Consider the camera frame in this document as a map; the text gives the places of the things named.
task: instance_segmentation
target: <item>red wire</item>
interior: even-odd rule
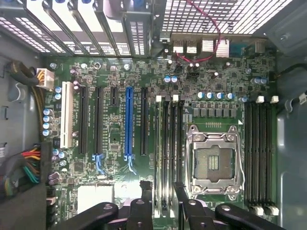
[[[205,13],[201,8],[199,8],[197,5],[195,5],[195,3],[192,2],[191,0],[186,0],[186,1],[187,1],[187,3],[189,3],[191,6],[193,6],[195,9],[197,9],[197,11],[200,12],[203,16],[208,17],[208,18],[211,20],[211,22],[212,22],[213,25],[215,26],[215,29],[217,30],[217,33],[218,33],[219,36],[218,36],[217,44],[216,44],[216,46],[215,46],[214,49],[213,49],[213,53],[212,53],[209,57],[206,57],[206,58],[203,58],[203,59],[197,59],[197,60],[190,60],[190,59],[186,58],[185,56],[179,55],[178,53],[177,53],[177,56],[178,56],[179,58],[181,58],[182,60],[187,61],[187,62],[202,62],[202,61],[207,61],[207,60],[211,59],[211,58],[214,56],[214,54],[215,54],[216,51],[217,51],[217,48],[219,47],[219,44],[220,44],[220,42],[221,42],[221,30],[220,30],[219,27],[217,26],[216,21],[215,21],[209,14]]]

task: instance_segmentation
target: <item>green circuit board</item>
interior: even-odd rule
[[[185,133],[191,125],[197,125],[200,131],[206,132],[227,132],[231,126],[236,126],[241,138],[242,149],[244,149],[244,123],[245,108],[239,98],[244,96],[257,97],[257,95],[269,95],[275,92],[275,82],[267,84],[254,84],[253,78],[261,77],[269,79],[270,72],[274,71],[275,57],[270,54],[263,54],[258,57],[248,58],[214,58],[210,62],[201,64],[198,77],[187,76],[188,63],[182,62],[182,71],[174,71],[176,64],[170,67],[167,59],[159,60],[130,60],[130,59],[106,59],[106,58],[79,58],[79,57],[49,57],[47,66],[56,63],[55,86],[61,86],[63,81],[76,80],[70,74],[74,69],[78,72],[77,80],[81,86],[88,89],[88,113],[85,118],[87,132],[83,137],[86,141],[86,152],[80,153],[80,92],[75,91],[73,96],[73,118],[72,126],[76,136],[72,138],[72,147],[61,149],[66,153],[63,159],[66,164],[60,166],[60,161],[53,162],[53,171],[60,173],[60,182],[55,185],[57,189],[57,222],[69,219],[87,208],[104,201],[114,202],[122,206],[125,200],[141,197],[142,191],[139,186],[141,180],[155,181],[155,170],[159,167],[156,162],[157,144],[164,142],[163,122],[157,119],[159,103],[156,102],[157,95],[162,96],[163,105],[166,98],[178,95],[182,100],[182,148],[183,158],[185,156]],[[99,70],[95,64],[100,63]],[[176,76],[176,83],[166,83],[165,76]],[[132,152],[133,168],[124,160],[125,148],[125,96],[126,88],[132,87],[133,96],[133,129],[132,129]],[[103,154],[100,168],[104,173],[97,170],[97,164],[93,155],[97,155],[95,139],[96,114],[97,114],[97,88],[102,89],[102,114],[100,129],[101,139],[99,145]],[[113,89],[116,88],[116,105],[113,105]],[[147,117],[147,153],[142,155],[142,88],[146,88],[148,117]],[[199,92],[204,94],[213,93],[211,100],[198,98]],[[217,93],[227,95],[232,93],[234,98],[217,100]],[[46,95],[46,108],[54,111],[52,121],[52,136],[47,140],[53,142],[53,148],[59,149],[61,121],[61,100],[55,99],[54,92]],[[170,127],[170,111],[168,111],[166,127]],[[276,156],[273,150],[273,178],[276,177]],[[171,171],[169,164],[166,165],[167,172]],[[273,181],[272,193],[276,193],[276,180]],[[230,200],[226,195],[198,195],[192,196],[204,200],[208,207],[214,209],[218,204],[232,202],[240,207],[245,207],[244,192],[241,191],[235,200]],[[154,214],[154,227],[156,229],[171,229],[176,226],[176,218],[167,215],[167,218]]]

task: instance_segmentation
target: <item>motherboard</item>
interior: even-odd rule
[[[150,182],[154,228],[173,229],[175,181],[211,209],[234,203],[274,220],[273,54],[200,64],[48,57],[47,66],[57,222],[100,202],[121,207]]]

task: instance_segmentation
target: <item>yellow wire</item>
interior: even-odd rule
[[[27,156],[27,157],[25,157],[26,159],[28,159],[28,158],[33,158],[33,159],[36,159],[36,160],[40,160],[40,157],[37,157],[37,156]]]

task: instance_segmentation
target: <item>blue capacitor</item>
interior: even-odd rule
[[[62,92],[62,88],[59,87],[59,86],[57,86],[56,88],[54,88],[54,91],[55,91],[56,93],[61,93],[61,92]]]
[[[164,82],[165,82],[165,83],[169,83],[170,81],[171,81],[170,76],[165,76],[165,77],[164,77]]]
[[[54,98],[55,98],[56,100],[61,99],[61,97],[62,97],[62,95],[59,94],[59,93],[56,93],[56,95],[54,95]]]
[[[216,95],[215,95],[215,98],[216,98],[216,100],[221,100],[222,98],[223,98],[223,93],[221,93],[221,92],[218,92]]]
[[[52,155],[53,156],[58,156],[58,154],[59,154],[59,150],[58,149],[53,149],[52,150]]]

